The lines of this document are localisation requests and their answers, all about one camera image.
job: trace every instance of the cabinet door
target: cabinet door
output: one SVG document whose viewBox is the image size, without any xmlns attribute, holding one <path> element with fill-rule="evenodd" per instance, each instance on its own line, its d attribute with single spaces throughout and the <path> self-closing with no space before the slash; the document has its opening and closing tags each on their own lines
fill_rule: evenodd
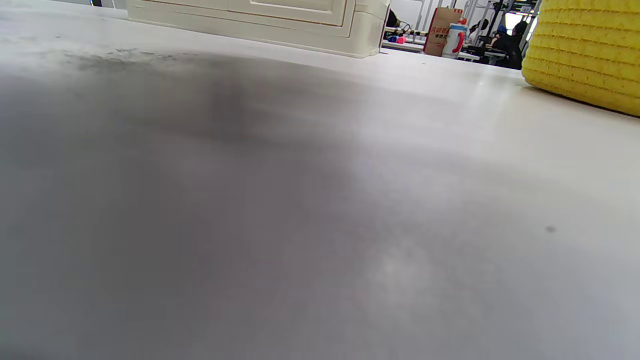
<svg viewBox="0 0 640 360">
<path fill-rule="evenodd" d="M 227 9 L 227 0 L 162 0 L 162 1 L 143 0 L 143 1 L 150 1 L 152 3 L 186 5 L 186 6 L 193 6 L 195 8 L 205 8 L 205 9 L 216 9 L 216 10 Z"/>
<path fill-rule="evenodd" d="M 231 11 L 342 25 L 346 0 L 228 0 Z"/>
</svg>

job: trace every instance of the white bottle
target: white bottle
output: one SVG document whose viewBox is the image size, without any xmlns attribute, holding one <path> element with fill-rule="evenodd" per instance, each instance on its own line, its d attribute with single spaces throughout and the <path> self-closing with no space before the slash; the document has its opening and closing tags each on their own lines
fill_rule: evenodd
<svg viewBox="0 0 640 360">
<path fill-rule="evenodd" d="M 458 53 L 462 49 L 462 44 L 465 42 L 465 36 L 467 35 L 467 26 L 452 22 L 449 26 L 449 36 L 447 37 L 447 43 L 442 49 L 442 57 L 455 59 L 458 57 Z"/>
</svg>

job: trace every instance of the red handle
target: red handle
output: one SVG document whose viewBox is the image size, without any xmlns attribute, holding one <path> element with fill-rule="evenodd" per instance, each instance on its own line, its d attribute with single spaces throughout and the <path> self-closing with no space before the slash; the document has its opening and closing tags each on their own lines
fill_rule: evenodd
<svg viewBox="0 0 640 360">
<path fill-rule="evenodd" d="M 465 42 L 465 34 L 464 33 L 458 33 L 458 46 L 456 46 L 455 49 L 453 49 L 452 53 L 457 53 L 460 51 L 460 49 L 462 49 L 462 43 Z"/>
</svg>

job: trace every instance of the table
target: table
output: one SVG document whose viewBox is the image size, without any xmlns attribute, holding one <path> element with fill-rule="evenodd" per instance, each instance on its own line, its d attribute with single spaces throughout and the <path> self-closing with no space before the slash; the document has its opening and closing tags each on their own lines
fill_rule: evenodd
<svg viewBox="0 0 640 360">
<path fill-rule="evenodd" d="M 89 6 L 0 42 L 1 359 L 640 356 L 637 119 Z"/>
<path fill-rule="evenodd" d="M 495 65 L 498 62 L 498 59 L 507 57 L 504 53 L 494 53 L 491 51 L 485 51 L 484 55 L 489 57 L 489 65 Z"/>
<path fill-rule="evenodd" d="M 403 44 L 400 44 L 397 42 L 382 40 L 382 47 L 387 49 L 408 51 L 410 53 L 419 53 L 424 48 L 424 44 L 414 44 L 411 42 L 405 42 Z"/>
</svg>

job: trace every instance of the yellow basket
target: yellow basket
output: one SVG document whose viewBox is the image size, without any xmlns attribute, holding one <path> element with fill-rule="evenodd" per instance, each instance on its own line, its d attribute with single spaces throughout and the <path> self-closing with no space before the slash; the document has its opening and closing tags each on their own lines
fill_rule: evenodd
<svg viewBox="0 0 640 360">
<path fill-rule="evenodd" d="M 539 1 L 525 80 L 640 116 L 640 0 Z"/>
</svg>

